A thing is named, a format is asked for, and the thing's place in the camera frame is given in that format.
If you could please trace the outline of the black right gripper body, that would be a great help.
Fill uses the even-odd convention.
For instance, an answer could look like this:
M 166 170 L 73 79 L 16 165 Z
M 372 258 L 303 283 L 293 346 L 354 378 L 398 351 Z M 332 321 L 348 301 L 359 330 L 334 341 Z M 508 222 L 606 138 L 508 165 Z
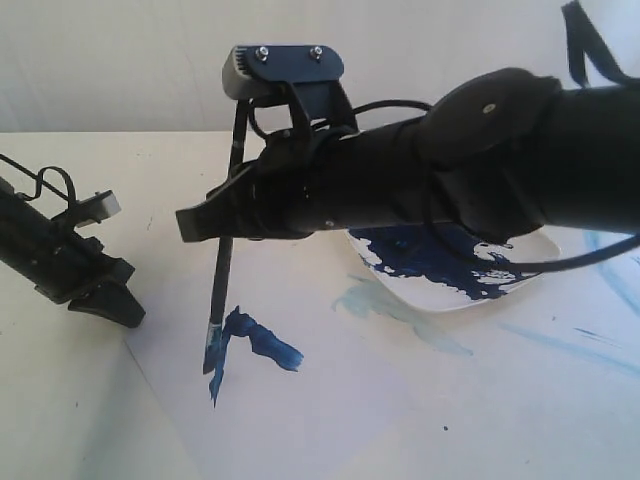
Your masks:
M 310 140 L 289 130 L 267 136 L 242 178 L 242 236 L 302 239 L 360 224 L 356 131 L 320 130 Z

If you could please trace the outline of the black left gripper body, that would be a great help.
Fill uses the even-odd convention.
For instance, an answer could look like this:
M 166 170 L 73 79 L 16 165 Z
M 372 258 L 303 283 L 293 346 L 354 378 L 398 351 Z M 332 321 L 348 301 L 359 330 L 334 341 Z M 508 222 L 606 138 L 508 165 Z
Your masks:
M 35 290 L 55 304 L 90 295 L 107 282 L 125 286 L 135 268 L 105 254 L 95 238 L 71 239 L 31 255 L 29 279 Z

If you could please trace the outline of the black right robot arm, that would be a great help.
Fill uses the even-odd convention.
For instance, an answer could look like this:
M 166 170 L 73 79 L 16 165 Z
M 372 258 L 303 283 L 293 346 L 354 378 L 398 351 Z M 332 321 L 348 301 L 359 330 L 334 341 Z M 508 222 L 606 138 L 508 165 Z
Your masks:
M 186 242 L 451 222 L 501 243 L 544 225 L 639 229 L 639 90 L 502 69 L 426 115 L 305 148 L 274 139 L 201 204 Z

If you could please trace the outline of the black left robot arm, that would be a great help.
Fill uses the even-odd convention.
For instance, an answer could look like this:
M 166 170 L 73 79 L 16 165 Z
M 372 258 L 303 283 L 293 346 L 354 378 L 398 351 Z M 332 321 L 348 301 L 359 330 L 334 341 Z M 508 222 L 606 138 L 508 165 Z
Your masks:
M 127 286 L 135 268 L 105 254 L 99 239 L 79 235 L 64 220 L 47 218 L 2 181 L 1 261 L 56 305 L 138 327 L 145 310 Z

